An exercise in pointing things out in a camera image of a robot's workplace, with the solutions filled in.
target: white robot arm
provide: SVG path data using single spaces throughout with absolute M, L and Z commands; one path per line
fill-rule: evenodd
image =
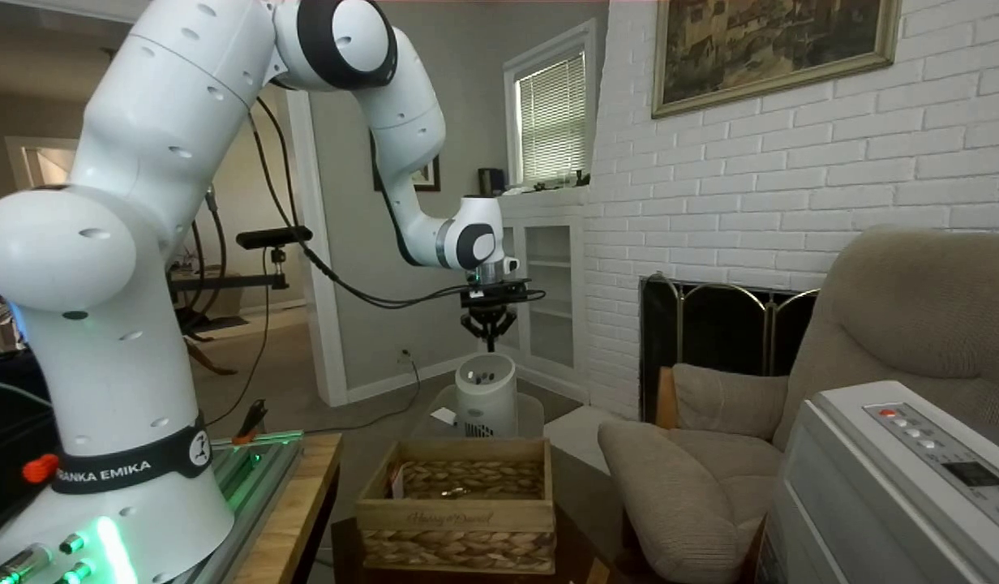
M 523 287 L 499 202 L 420 213 L 413 175 L 445 120 L 414 47 L 369 0 L 152 0 L 85 111 L 68 188 L 0 198 L 0 294 L 61 438 L 53 487 L 0 529 L 0 565 L 112 529 L 135 580 L 168 580 L 229 533 L 165 267 L 268 82 L 354 92 L 402 256 L 474 268 L 463 323 L 490 344 L 509 323 Z

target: painting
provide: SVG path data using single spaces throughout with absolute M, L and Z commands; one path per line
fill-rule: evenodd
M 373 147 L 373 137 L 369 137 L 369 171 L 373 171 L 373 191 L 382 191 L 382 181 L 380 181 L 380 175 L 376 175 L 376 147 Z M 423 170 L 419 170 L 414 175 L 413 175 L 413 188 L 414 191 L 442 191 L 442 175 L 439 175 L 439 155 L 423 165 Z
M 653 117 L 893 64 L 901 0 L 657 0 Z
M 420 171 L 414 171 L 413 188 L 414 188 L 414 191 L 442 191 L 439 155 L 431 160 L 431 165 L 423 165 Z

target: wooden crate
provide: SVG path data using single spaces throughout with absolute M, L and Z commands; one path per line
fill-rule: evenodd
M 543 438 L 397 441 L 355 498 L 365 568 L 552 575 Z

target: window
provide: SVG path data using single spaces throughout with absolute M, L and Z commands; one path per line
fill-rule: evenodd
M 15 188 L 63 185 L 79 138 L 5 137 Z
M 507 61 L 507 150 L 511 185 L 573 185 L 590 170 L 598 21 Z

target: white wall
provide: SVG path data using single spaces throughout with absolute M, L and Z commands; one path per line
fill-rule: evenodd
M 656 2 L 610 7 L 582 193 L 587 379 L 638 411 L 638 277 L 819 285 L 865 228 L 999 231 L 999 0 L 901 0 L 894 64 L 647 117 Z

